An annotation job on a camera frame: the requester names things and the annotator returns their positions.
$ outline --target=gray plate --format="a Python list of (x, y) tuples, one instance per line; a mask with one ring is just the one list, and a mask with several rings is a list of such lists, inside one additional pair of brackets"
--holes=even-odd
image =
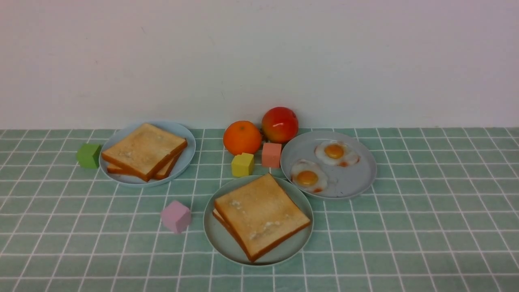
[(108, 171), (106, 171), (108, 162), (106, 162), (103, 159), (103, 157), (101, 157), (101, 155), (99, 155), (99, 167), (101, 168), (101, 171), (109, 178), (117, 181), (119, 184), (124, 185), (126, 187), (149, 188), (149, 187), (155, 187), (157, 185), (166, 183), (166, 182), (176, 178), (181, 173), (183, 173), (186, 170), (186, 168), (189, 166), (189, 164), (191, 163), (193, 156), (195, 156), (195, 148), (196, 148), (195, 136), (193, 136), (193, 133), (191, 133), (191, 131), (189, 131), (186, 127), (182, 126), (181, 124), (172, 122), (172, 121), (147, 121), (147, 122), (139, 122), (139, 123), (131, 124), (128, 127), (117, 131), (113, 136), (111, 136), (110, 139), (108, 139), (108, 141), (101, 148), (101, 152), (112, 147), (115, 143), (119, 142), (124, 137), (126, 137), (127, 135), (132, 133), (135, 129), (137, 129), (143, 123), (152, 124), (160, 129), (173, 133), (179, 137), (186, 138), (187, 147), (182, 151), (182, 154), (180, 154), (179, 160), (176, 161), (176, 164), (173, 167), (173, 169), (171, 170), (171, 172), (169, 173), (168, 177), (161, 179), (161, 180), (152, 179), (149, 182), (145, 182), (142, 179), (140, 179), (138, 177), (134, 177), (134, 176), (109, 174)]
[(294, 201), (299, 209), (310, 219), (311, 224), (257, 259), (254, 263), (250, 262), (238, 243), (212, 213), (214, 200), (216, 198), (246, 185), (259, 177), (259, 175), (241, 177), (223, 185), (207, 203), (206, 210), (203, 214), (203, 230), (214, 249), (228, 260), (245, 266), (264, 267), (287, 261), (306, 245), (313, 230), (313, 213), (310, 202), (298, 188), (284, 179), (275, 178), (279, 186), (285, 190), (292, 201)]
[[(317, 145), (323, 140), (342, 141), (360, 155), (360, 161), (352, 166), (340, 167), (322, 163), (314, 154)], [(319, 164), (328, 175), (328, 187), (318, 194), (305, 194), (325, 199), (350, 199), (365, 192), (375, 181), (377, 164), (371, 152), (356, 139), (331, 131), (312, 131), (290, 140), (281, 152), (281, 169), (290, 181), (290, 169), (298, 159), (306, 159)]]

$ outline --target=apple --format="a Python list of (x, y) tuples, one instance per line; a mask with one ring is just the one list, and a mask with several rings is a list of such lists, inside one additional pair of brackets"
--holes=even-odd
[(287, 143), (297, 135), (299, 121), (295, 113), (285, 107), (270, 109), (261, 121), (265, 137), (272, 143)]

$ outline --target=stacked toast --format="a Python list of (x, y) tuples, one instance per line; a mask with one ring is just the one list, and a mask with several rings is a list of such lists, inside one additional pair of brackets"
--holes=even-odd
[(135, 176), (145, 182), (169, 176), (187, 140), (144, 123), (101, 153), (110, 174)]
[(217, 198), (213, 216), (251, 262), (311, 224), (271, 174)]

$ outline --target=sunny side up egg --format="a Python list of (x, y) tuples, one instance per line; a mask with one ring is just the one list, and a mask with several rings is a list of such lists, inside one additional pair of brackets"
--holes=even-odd
[(291, 181), (310, 193), (319, 193), (328, 187), (328, 176), (315, 162), (299, 159), (290, 170)]
[(340, 141), (323, 141), (315, 149), (316, 157), (327, 165), (346, 167), (360, 161), (360, 156)]

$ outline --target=wooden block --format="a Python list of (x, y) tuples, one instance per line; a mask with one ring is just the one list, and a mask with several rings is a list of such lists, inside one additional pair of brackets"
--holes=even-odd
[(249, 176), (254, 171), (254, 155), (249, 153), (238, 154), (234, 156), (230, 167), (235, 177)]
[(261, 154), (261, 165), (264, 167), (279, 168), (281, 159), (281, 144), (264, 143)]
[(179, 201), (173, 201), (162, 212), (160, 217), (164, 226), (174, 233), (182, 233), (191, 224), (191, 211)]
[(84, 143), (76, 152), (79, 166), (83, 168), (98, 168), (101, 145)]

